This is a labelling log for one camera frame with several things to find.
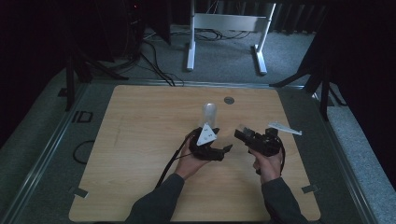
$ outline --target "metal stand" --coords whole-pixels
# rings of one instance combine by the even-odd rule
[[[254,46],[260,74],[267,74],[262,47],[270,28],[271,20],[275,11],[276,4],[272,4],[271,13],[268,17],[236,16],[195,13],[195,0],[191,0],[191,40],[189,45],[189,55],[187,60],[187,70],[194,69],[195,58],[195,29],[213,30],[237,30],[249,32],[261,32],[259,44]]]
[[[90,69],[87,67],[87,63],[94,66],[95,68],[103,71],[109,76],[120,79],[127,80],[128,77],[120,76],[113,71],[109,70],[105,66],[101,65],[96,60],[90,58],[87,54],[85,54],[76,43],[75,38],[70,30],[70,27],[67,23],[64,14],[62,13],[57,0],[47,0],[46,1],[49,16],[52,20],[51,27],[54,33],[62,43],[64,47],[64,54],[67,57],[67,66],[66,66],[66,87],[67,87],[67,106],[66,111],[68,111],[75,100],[75,86],[74,86],[74,71],[76,71],[78,75],[78,79],[81,82],[89,83],[92,80],[92,74]]]

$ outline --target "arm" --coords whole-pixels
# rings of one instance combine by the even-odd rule
[[[191,155],[190,140],[181,149],[181,158],[175,172],[169,175],[158,188],[134,204],[130,215],[125,220],[126,224],[162,224],[171,220],[184,181],[209,162],[198,160]]]
[[[279,177],[263,184],[262,196],[271,219],[276,223],[308,223],[283,178]]]
[[[134,204],[125,223],[159,224],[169,222],[183,186],[184,179],[180,175],[169,175],[160,187]]]
[[[253,167],[262,172],[262,196],[271,219],[276,223],[308,223],[290,188],[280,177],[282,153],[265,157],[255,150],[249,151],[256,157]]]

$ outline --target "black device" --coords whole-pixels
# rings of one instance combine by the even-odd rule
[[[214,142],[214,141],[211,141],[211,142],[205,143],[201,146],[197,146],[197,142],[198,142],[199,136],[202,132],[202,129],[203,128],[201,128],[201,127],[194,129],[189,134],[187,134],[185,136],[184,141],[181,144],[180,148],[172,156],[172,159],[166,164],[165,169],[163,170],[163,173],[162,173],[160,179],[158,180],[155,188],[158,188],[161,185],[161,183],[163,182],[163,179],[165,178],[165,175],[168,172],[169,168],[171,167],[172,163],[175,160],[180,158],[177,156],[180,153],[181,149],[186,145],[187,140],[189,140],[190,138],[191,138],[191,140],[190,140],[189,148],[190,148],[192,156],[194,156],[195,158],[202,160],[202,161],[222,161],[224,159],[224,154],[229,152],[233,145],[229,145],[229,146],[225,147],[224,149],[217,149],[217,148],[213,148],[210,146]],[[213,133],[218,133],[219,129],[218,128],[212,129],[212,131],[213,131]]]
[[[197,128],[193,131],[193,138],[190,141],[190,151],[192,155],[202,161],[222,161],[224,159],[224,154],[229,152],[233,145],[229,145],[223,149],[218,149],[210,146],[214,142],[211,141],[201,146],[197,146],[198,138],[202,132],[202,129],[203,128]],[[219,132],[219,128],[212,130],[215,134]]]
[[[279,153],[282,150],[282,164],[281,171],[283,170],[283,166],[285,164],[286,152],[283,147],[282,141],[277,136],[277,129],[268,128],[265,129],[264,134],[256,133],[245,126],[239,127],[239,130],[236,129],[233,135],[237,139],[241,140],[245,143],[249,148],[260,152],[262,155],[266,157],[271,157]],[[256,170],[256,174],[260,175],[261,171]]]

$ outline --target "round hole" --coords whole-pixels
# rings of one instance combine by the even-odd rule
[[[224,98],[224,102],[225,102],[227,105],[232,105],[233,102],[235,102],[235,99],[234,99],[233,97],[231,97],[231,96],[226,96],[226,97]]]

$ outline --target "gray carpet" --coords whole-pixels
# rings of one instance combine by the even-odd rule
[[[250,47],[258,38],[257,34],[252,34],[244,39],[197,41],[195,67],[192,72],[185,70],[186,44],[189,41],[187,36],[172,36],[171,46],[155,37],[148,41],[155,46],[160,68],[173,74],[173,77],[184,80],[185,85],[207,82],[213,85],[228,83],[254,86],[274,83],[294,74],[313,35],[269,34],[264,46],[268,69],[266,76],[258,74],[251,54]],[[149,45],[143,45],[142,52],[153,62],[154,55]],[[116,85],[147,82],[142,79],[157,81],[154,84],[158,85],[165,84],[147,68],[149,64],[140,60],[134,67],[119,71],[129,77],[129,81],[113,80],[92,69],[95,79],[75,108],[77,111],[92,112],[92,122],[68,123],[46,172],[41,176],[25,208],[21,210],[17,223],[73,223],[68,219],[68,211],[74,196],[68,191],[71,187],[78,186],[84,171],[84,165],[73,160],[73,150],[78,144],[92,140],[97,135],[111,92]],[[64,76],[63,71],[51,81],[18,130],[0,150],[0,200],[3,208],[11,205],[23,179],[46,147],[57,124],[68,115],[64,112],[65,99],[57,96],[59,89],[64,87]],[[307,77],[300,78],[292,85],[303,86],[306,79]],[[314,222],[362,223],[334,157],[329,123],[323,122],[318,113],[318,101],[303,91],[282,89],[279,94],[290,126],[304,130],[304,136],[296,136],[295,140],[311,183],[320,188],[315,195],[321,219]],[[91,148],[90,144],[82,147],[81,150],[86,153],[81,156],[88,157]]]

